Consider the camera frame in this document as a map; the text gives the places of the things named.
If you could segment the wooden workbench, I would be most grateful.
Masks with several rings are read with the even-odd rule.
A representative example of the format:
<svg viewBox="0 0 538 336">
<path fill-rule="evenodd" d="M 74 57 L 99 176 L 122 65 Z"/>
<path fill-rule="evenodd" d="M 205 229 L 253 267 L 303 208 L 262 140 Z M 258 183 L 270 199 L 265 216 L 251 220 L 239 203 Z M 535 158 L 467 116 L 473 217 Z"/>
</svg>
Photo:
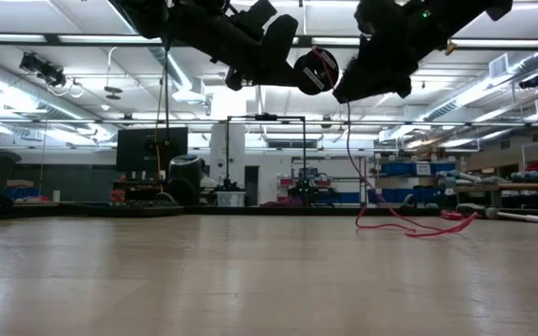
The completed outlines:
<svg viewBox="0 0 538 336">
<path fill-rule="evenodd" d="M 454 190 L 457 193 L 503 191 L 503 190 L 513 190 L 513 191 L 530 190 L 530 191 L 538 192 L 538 183 L 477 184 L 477 185 L 456 186 Z"/>
</svg>

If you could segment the black wire spool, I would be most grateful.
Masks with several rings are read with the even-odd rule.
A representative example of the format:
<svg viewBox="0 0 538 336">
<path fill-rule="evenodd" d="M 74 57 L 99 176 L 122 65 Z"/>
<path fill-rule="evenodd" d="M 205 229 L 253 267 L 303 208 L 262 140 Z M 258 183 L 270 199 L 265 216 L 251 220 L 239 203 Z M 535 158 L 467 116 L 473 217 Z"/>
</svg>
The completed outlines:
<svg viewBox="0 0 538 336">
<path fill-rule="evenodd" d="M 319 47 L 313 47 L 301 56 L 293 70 L 298 80 L 298 89 L 307 95 L 332 90 L 340 76 L 340 67 L 335 57 Z"/>
</svg>

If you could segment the grey metal shelf rack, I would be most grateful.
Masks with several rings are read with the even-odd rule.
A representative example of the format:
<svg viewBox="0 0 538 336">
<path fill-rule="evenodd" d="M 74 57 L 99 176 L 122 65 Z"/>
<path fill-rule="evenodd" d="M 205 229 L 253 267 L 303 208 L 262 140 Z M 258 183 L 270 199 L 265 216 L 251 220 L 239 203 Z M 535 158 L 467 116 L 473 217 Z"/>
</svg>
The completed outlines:
<svg viewBox="0 0 538 336">
<path fill-rule="evenodd" d="M 314 178 L 316 181 L 329 181 L 341 196 L 341 201 L 334 207 L 357 207 L 366 205 L 367 186 L 361 181 L 355 169 L 363 168 L 366 163 L 364 157 L 354 157 L 352 164 L 346 156 L 307 156 L 306 168 L 303 168 L 303 157 L 291 158 L 291 172 L 288 176 L 290 182 L 282 185 L 288 189 L 299 179 Z"/>
</svg>

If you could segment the translucent storage bin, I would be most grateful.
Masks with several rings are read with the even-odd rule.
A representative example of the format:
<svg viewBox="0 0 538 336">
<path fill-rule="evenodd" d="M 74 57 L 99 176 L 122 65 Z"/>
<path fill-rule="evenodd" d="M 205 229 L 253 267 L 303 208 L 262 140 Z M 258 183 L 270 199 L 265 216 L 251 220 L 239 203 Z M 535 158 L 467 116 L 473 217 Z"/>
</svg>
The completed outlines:
<svg viewBox="0 0 538 336">
<path fill-rule="evenodd" d="M 218 207 L 244 207 L 246 193 L 244 191 L 217 191 Z"/>
</svg>

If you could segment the black open bit case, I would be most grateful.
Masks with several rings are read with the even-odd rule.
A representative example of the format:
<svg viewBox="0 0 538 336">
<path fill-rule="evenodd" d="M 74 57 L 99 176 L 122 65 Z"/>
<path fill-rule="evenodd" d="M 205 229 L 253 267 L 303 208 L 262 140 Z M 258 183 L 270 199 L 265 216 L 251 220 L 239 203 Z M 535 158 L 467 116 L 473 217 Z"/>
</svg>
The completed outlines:
<svg viewBox="0 0 538 336">
<path fill-rule="evenodd" d="M 155 203 L 59 203 L 58 209 L 67 216 L 116 218 L 172 217 L 185 212 L 179 205 Z"/>
</svg>

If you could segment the black monitor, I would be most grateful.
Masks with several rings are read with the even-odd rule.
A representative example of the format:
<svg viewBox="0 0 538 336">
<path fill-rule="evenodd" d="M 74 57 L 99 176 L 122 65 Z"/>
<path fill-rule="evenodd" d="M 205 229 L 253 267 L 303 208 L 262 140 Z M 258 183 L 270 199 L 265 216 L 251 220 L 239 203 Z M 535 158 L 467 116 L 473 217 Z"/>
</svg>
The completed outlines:
<svg viewBox="0 0 538 336">
<path fill-rule="evenodd" d="M 170 127 L 118 131 L 116 169 L 119 172 L 166 170 L 169 162 L 188 151 L 188 129 Z"/>
</svg>

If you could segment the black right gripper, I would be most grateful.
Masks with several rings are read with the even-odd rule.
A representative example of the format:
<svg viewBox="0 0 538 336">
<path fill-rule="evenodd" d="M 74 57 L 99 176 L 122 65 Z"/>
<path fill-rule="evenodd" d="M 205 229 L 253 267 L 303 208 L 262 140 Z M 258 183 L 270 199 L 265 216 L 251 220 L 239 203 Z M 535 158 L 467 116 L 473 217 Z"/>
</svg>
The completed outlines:
<svg viewBox="0 0 538 336">
<path fill-rule="evenodd" d="M 336 101 L 345 104 L 391 92 L 408 96 L 412 91 L 409 73 L 414 69 L 408 37 L 409 29 L 402 27 L 361 34 L 357 56 L 333 89 Z"/>
</svg>

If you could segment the person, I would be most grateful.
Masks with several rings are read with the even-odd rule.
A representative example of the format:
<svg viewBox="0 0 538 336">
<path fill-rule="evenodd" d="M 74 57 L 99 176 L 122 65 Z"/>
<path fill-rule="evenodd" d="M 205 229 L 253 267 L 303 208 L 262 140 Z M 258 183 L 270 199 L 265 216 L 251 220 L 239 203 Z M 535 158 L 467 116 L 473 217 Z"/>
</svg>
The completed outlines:
<svg viewBox="0 0 538 336">
<path fill-rule="evenodd" d="M 200 166 L 201 166 L 201 180 L 200 180 L 200 186 L 203 189 L 215 189 L 219 186 L 219 182 L 215 179 L 213 179 L 210 176 L 210 168 L 205 163 L 205 160 L 203 158 L 200 159 Z"/>
</svg>

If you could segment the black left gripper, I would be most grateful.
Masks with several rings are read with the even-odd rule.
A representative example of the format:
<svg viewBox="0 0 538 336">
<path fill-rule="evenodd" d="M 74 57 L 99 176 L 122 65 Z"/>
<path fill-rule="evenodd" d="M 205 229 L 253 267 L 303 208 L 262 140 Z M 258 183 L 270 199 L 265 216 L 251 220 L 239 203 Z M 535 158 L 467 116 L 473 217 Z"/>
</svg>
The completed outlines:
<svg viewBox="0 0 538 336">
<path fill-rule="evenodd" d="M 270 0 L 256 0 L 245 10 L 221 19 L 226 39 L 217 59 L 229 65 L 226 85 L 235 91 L 252 85 L 297 87 L 301 74 L 287 62 L 298 21 L 277 13 Z"/>
</svg>

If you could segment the white air vent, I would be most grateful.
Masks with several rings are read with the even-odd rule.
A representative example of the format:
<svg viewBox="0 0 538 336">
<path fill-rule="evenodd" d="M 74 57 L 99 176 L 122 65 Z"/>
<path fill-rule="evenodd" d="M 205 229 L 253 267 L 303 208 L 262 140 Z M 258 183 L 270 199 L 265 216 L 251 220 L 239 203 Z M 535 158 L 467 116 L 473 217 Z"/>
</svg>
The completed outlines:
<svg viewBox="0 0 538 336">
<path fill-rule="evenodd" d="M 488 64 L 489 78 L 506 80 L 510 75 L 508 54 L 504 53 Z"/>
</svg>

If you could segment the background robot with green lights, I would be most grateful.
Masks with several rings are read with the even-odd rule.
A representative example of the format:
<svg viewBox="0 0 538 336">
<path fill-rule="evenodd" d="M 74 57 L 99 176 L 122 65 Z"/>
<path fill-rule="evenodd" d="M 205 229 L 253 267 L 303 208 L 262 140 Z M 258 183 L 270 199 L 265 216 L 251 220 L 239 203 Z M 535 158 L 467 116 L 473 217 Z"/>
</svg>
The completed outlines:
<svg viewBox="0 0 538 336">
<path fill-rule="evenodd" d="M 288 189 L 288 195 L 300 200 L 303 205 L 334 207 L 341 201 L 340 193 L 329 181 L 316 181 L 314 178 L 299 179 Z"/>
</svg>

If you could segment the silver ceiling duct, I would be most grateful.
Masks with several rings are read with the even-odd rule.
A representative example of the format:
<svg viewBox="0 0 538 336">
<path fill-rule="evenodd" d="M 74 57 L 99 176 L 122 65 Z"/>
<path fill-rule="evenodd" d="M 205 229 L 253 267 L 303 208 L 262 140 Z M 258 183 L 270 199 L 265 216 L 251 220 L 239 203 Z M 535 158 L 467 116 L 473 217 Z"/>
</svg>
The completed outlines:
<svg viewBox="0 0 538 336">
<path fill-rule="evenodd" d="M 538 71 L 538 51 L 529 54 L 526 52 L 508 54 L 508 60 L 511 75 L 506 80 L 492 80 L 487 72 L 456 89 L 447 98 L 428 105 L 417 117 L 417 120 L 433 121 L 438 119 L 493 93 L 503 86 L 518 83 Z"/>
<path fill-rule="evenodd" d="M 136 34 L 136 29 L 127 19 L 125 13 L 119 8 L 117 0 L 107 0 L 113 7 L 116 14 L 121 17 L 122 22 L 127 29 Z M 149 53 L 158 61 L 162 66 L 168 67 L 168 76 L 173 80 L 174 85 L 179 90 L 190 91 L 192 89 L 192 83 L 182 69 L 177 65 L 172 55 L 162 47 L 148 47 Z"/>
</svg>

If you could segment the grey handled screwdriver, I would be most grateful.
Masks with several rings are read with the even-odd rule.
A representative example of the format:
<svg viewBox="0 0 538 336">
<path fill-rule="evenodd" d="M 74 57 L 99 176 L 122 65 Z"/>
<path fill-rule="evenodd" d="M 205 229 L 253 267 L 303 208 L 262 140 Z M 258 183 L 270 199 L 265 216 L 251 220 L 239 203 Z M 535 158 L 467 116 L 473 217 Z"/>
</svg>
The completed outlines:
<svg viewBox="0 0 538 336">
<path fill-rule="evenodd" d="M 527 221 L 538 223 L 538 216 L 536 215 L 520 215 L 501 211 L 495 207 L 485 207 L 475 203 L 460 203 L 456 206 L 456 211 L 462 215 L 471 216 L 478 214 L 482 218 L 486 219 L 513 219 L 519 221 Z"/>
</svg>

